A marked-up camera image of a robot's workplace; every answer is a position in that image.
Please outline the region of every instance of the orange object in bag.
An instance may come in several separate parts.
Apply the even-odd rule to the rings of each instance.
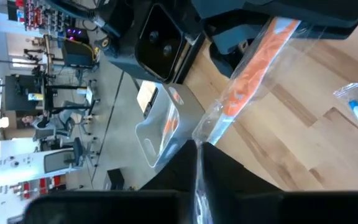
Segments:
[[[300,21],[274,18],[260,42],[256,53],[240,75],[234,79],[228,98],[224,101],[223,113],[236,116],[252,98],[276,55],[294,33]]]

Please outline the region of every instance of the window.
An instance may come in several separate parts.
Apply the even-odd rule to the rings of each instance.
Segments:
[[[34,63],[33,61],[30,60],[26,60],[23,58],[12,58],[12,66],[14,68],[34,68],[35,65],[26,65],[26,64],[21,64],[21,63]]]

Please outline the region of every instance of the desk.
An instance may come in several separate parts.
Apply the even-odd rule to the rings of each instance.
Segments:
[[[204,109],[228,81],[208,45],[185,80]],[[333,96],[349,82],[358,82],[358,28],[347,40],[319,41],[217,147],[284,190],[358,189],[358,122]]]
[[[50,94],[51,90],[77,90],[78,88],[86,88],[85,86],[71,86],[71,85],[49,85],[47,77],[42,77],[42,86],[41,86],[41,94],[44,100],[42,100],[42,109],[44,111],[53,111],[53,110],[89,110],[88,114],[92,113],[93,106],[96,101],[92,101],[89,105],[84,106],[54,106],[53,105],[53,96]]]

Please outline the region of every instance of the gray floor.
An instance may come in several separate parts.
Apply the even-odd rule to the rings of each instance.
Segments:
[[[102,33],[90,33],[91,42],[95,38],[102,37]],[[67,82],[61,73],[61,82]],[[101,102],[96,105],[96,116],[88,126],[92,136],[87,136],[77,128],[73,137],[79,136],[86,144],[93,136],[98,139],[93,145],[94,151],[101,151],[93,163],[98,163],[97,168],[87,161],[86,166],[79,171],[68,174],[67,187],[75,189],[84,185],[85,190],[102,190],[109,169],[121,168],[125,179],[125,187],[142,187],[154,175],[155,171],[149,167],[145,156],[135,136],[135,126],[143,121],[142,111],[137,103],[137,88],[126,73],[109,63],[101,54],[100,68],[94,73],[86,75],[85,80],[96,79]],[[59,99],[72,99],[75,102],[83,102],[83,97],[71,91],[59,92]]]

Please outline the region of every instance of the office chair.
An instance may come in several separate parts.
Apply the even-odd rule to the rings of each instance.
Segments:
[[[92,159],[94,156],[100,156],[100,153],[91,151],[92,144],[95,143],[95,140],[97,140],[97,138],[93,137],[93,139],[87,143],[86,147],[83,147],[80,138],[74,138],[74,141],[71,142],[74,158],[65,159],[64,162],[71,164],[73,167],[82,167],[85,162],[85,158],[88,158],[91,166],[97,167],[98,165],[93,164]]]

